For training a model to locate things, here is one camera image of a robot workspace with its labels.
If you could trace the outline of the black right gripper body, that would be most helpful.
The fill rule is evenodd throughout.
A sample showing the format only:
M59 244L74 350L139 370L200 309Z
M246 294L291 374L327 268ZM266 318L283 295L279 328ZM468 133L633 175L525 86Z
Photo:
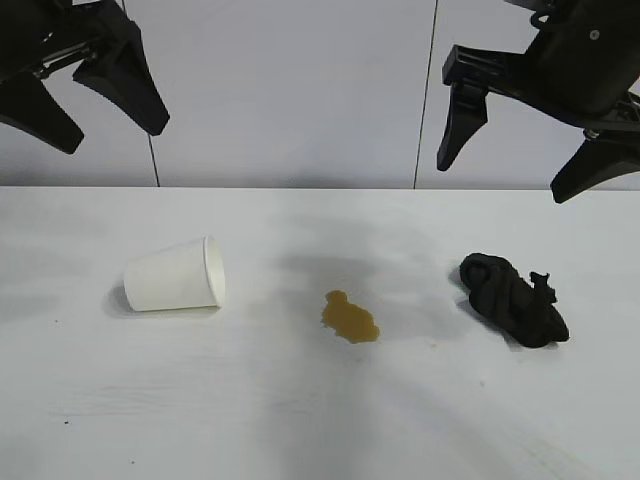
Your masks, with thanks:
M639 4L523 1L538 31L523 53L453 46L442 68L581 129L638 131Z

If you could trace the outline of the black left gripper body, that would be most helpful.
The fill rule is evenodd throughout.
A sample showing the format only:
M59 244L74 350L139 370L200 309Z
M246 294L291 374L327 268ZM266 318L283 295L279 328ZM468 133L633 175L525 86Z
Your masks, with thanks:
M141 84L141 31L115 1L1 3L1 81L23 73L46 78L78 60L74 79Z

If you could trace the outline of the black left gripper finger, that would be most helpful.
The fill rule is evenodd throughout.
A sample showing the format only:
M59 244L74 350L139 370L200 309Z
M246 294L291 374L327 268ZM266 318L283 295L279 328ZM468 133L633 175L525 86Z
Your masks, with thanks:
M140 38L104 45L80 64L73 80L111 101L149 135L160 135L168 124Z
M66 154L73 154L84 133L33 74L1 83L1 122Z

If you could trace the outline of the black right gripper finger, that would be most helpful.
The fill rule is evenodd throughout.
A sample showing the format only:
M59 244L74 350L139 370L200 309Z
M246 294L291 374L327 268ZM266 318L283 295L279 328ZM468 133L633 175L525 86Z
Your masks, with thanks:
M639 132L585 128L580 148L551 182L556 203L564 203L608 180L639 171Z
M454 83L443 138L437 152L437 169L447 171L464 145L487 121L488 90L470 83Z

